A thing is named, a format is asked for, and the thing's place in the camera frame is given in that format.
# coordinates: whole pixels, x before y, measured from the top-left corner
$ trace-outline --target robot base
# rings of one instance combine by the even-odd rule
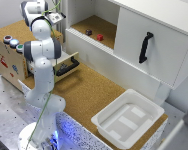
[[[31,133],[33,132],[35,126],[36,122],[29,124],[20,132],[18,137],[18,150],[26,150],[28,139],[31,136]],[[30,142],[27,150],[43,150],[43,148],[41,146],[36,147],[33,142]]]

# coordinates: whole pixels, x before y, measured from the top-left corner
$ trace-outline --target box handle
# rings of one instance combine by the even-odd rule
[[[148,46],[148,40],[151,39],[154,35],[150,32],[147,32],[147,36],[145,37],[139,57],[139,63],[142,64],[147,60],[147,57],[145,56],[147,46]]]
[[[79,62],[74,58],[74,56],[71,57],[71,62],[73,62],[73,64],[68,66],[67,68],[59,69],[56,73],[56,76],[58,76],[58,77],[62,76],[64,74],[66,74],[67,72],[69,72],[70,70],[79,66]]]

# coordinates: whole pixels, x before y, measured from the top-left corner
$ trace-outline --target open cabinet compartment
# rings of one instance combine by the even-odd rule
[[[67,28],[85,34],[92,30],[89,37],[114,49],[120,6],[108,0],[68,0]],[[97,41],[102,34],[103,40]]]

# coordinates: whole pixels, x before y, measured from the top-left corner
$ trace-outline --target brown work surface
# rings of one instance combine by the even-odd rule
[[[62,36],[62,34],[54,30],[55,36]],[[36,40],[33,33],[26,26],[25,21],[21,20],[19,22],[13,23],[6,27],[0,28],[0,41],[3,42],[3,38],[6,35],[11,35],[13,39],[18,39],[20,44],[24,44],[27,41]]]
[[[93,38],[94,40],[97,40],[98,34],[102,34],[104,36],[104,40],[99,42],[114,49],[117,30],[116,25],[105,21],[97,16],[92,16],[86,20],[72,25],[71,27],[83,34],[86,33],[87,29],[92,30],[93,34],[89,37]]]
[[[23,83],[31,89],[34,88],[34,79],[32,76],[25,79]],[[84,64],[80,64],[77,71],[56,83],[53,93],[65,98],[66,109],[64,111],[66,113],[114,150],[117,150],[115,146],[99,134],[96,126],[91,122],[91,118],[123,92],[125,92],[125,89],[122,87]],[[164,114],[131,150],[139,150],[142,148],[166,119],[167,115]]]

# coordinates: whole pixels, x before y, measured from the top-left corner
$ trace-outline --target shelf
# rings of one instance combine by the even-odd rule
[[[89,37],[94,40],[97,40],[98,34],[102,34],[104,36],[104,40],[98,42],[110,47],[111,49],[114,49],[117,30],[116,25],[94,15],[88,19],[72,25],[71,27],[83,34],[85,34],[87,29],[92,30],[93,34]]]

